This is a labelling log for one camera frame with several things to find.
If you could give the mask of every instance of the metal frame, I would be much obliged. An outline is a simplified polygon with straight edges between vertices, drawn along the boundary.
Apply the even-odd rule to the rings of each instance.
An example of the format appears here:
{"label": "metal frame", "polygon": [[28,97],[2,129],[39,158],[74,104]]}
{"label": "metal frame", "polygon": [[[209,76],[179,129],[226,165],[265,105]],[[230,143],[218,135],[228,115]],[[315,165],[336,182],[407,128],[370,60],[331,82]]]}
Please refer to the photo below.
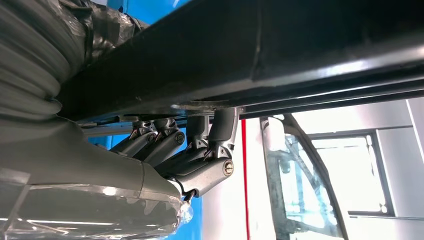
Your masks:
{"label": "metal frame", "polygon": [[[306,154],[308,155],[310,161],[312,162],[312,164],[315,167],[316,173],[320,176],[320,179],[322,181],[322,184],[325,186],[326,192],[328,194],[328,198],[330,199],[331,205],[333,207],[334,210],[334,217],[337,219],[338,225],[340,226],[340,234],[342,235],[342,237],[345,240],[349,239],[348,233],[347,233],[347,229],[346,229],[346,225],[345,225],[345,220],[343,218],[343,213],[341,212],[341,209],[339,207],[339,203],[336,199],[336,195],[335,192],[333,190],[333,187],[330,183],[330,177],[327,171],[327,168],[325,167],[324,163],[321,160],[320,155],[318,154],[318,152],[316,151],[316,149],[314,148],[314,146],[312,145],[312,142],[310,141],[310,139],[308,138],[308,136],[305,134],[305,132],[300,128],[299,124],[296,122],[296,120],[294,119],[293,116],[291,116],[290,114],[285,114],[284,115],[284,120],[282,120],[282,123],[284,125],[284,130],[287,131],[287,133],[289,132],[290,134],[294,135],[297,137],[298,142],[302,145],[303,149],[305,150]],[[266,150],[265,150],[265,145],[262,142],[262,147],[264,148],[263,153],[265,154]],[[265,159],[265,166],[266,166],[266,170],[267,170],[267,175],[269,175],[269,173],[273,173],[274,175],[278,175],[280,176],[280,166],[278,166],[277,168],[275,167],[271,167],[268,166],[268,160],[266,158],[266,156],[264,156]],[[268,180],[268,188],[272,189],[272,186],[276,186],[276,183],[274,181],[270,181],[269,177],[267,177]],[[276,189],[279,191],[281,189],[281,185],[279,187],[276,187]],[[276,233],[277,231],[280,231],[280,233],[284,232],[281,231],[280,229],[278,229],[280,226],[276,225],[276,223],[278,223],[278,221],[280,221],[279,223],[283,223],[285,224],[286,228],[290,228],[293,226],[293,223],[298,223],[297,221],[294,220],[289,220],[289,219],[284,219],[283,216],[281,215],[281,208],[283,208],[283,213],[285,213],[285,207],[284,207],[284,201],[283,201],[283,206],[281,206],[281,203],[277,200],[277,201],[273,201],[273,198],[271,197],[271,191],[270,191],[270,202],[271,202],[271,208],[272,208],[272,217],[274,219],[274,226],[275,226],[275,230]]]}
{"label": "metal frame", "polygon": [[377,171],[381,183],[381,188],[384,195],[385,206],[387,212],[382,211],[348,211],[351,216],[377,216],[377,217],[395,217],[395,209],[390,193],[389,183],[387,181],[386,170],[384,167],[383,157],[380,150],[380,143],[378,141],[376,129],[362,129],[350,131],[338,131],[329,133],[317,133],[308,135],[311,141],[323,139],[344,139],[344,138],[363,138],[366,136],[371,137],[372,147],[374,148],[375,161]]}
{"label": "metal frame", "polygon": [[194,0],[65,82],[59,115],[178,119],[245,107],[266,116],[421,97],[423,8],[417,0]]}

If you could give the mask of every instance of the clear plastic film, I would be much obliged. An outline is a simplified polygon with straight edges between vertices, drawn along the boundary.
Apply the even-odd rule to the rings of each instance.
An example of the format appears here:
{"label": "clear plastic film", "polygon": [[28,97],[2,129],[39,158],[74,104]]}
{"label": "clear plastic film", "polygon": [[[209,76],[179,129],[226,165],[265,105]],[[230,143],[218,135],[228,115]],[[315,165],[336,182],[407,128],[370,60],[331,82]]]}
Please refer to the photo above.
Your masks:
{"label": "clear plastic film", "polygon": [[104,5],[89,0],[48,0],[59,2],[54,8],[61,15],[72,32],[80,35],[80,27],[71,19],[77,19],[83,26],[85,42],[85,65],[100,59],[117,46],[148,27],[147,24]]}
{"label": "clear plastic film", "polygon": [[5,171],[0,169],[3,239],[164,239],[193,216],[187,202],[166,194],[88,184],[28,185],[29,174],[16,181],[16,171]]}
{"label": "clear plastic film", "polygon": [[[44,41],[45,38],[49,43],[43,44],[50,45],[44,49],[57,49],[67,60],[71,69],[61,72],[66,76],[58,77],[60,82],[148,27],[127,14],[89,0],[5,0],[2,7],[0,10],[20,18],[21,25],[30,29],[30,36],[37,37],[36,41]],[[13,26],[18,30],[23,28],[16,23]],[[15,37],[22,42],[28,34]],[[21,47],[26,49],[28,45],[31,44],[25,43]],[[37,51],[31,53],[36,57],[42,54]]]}

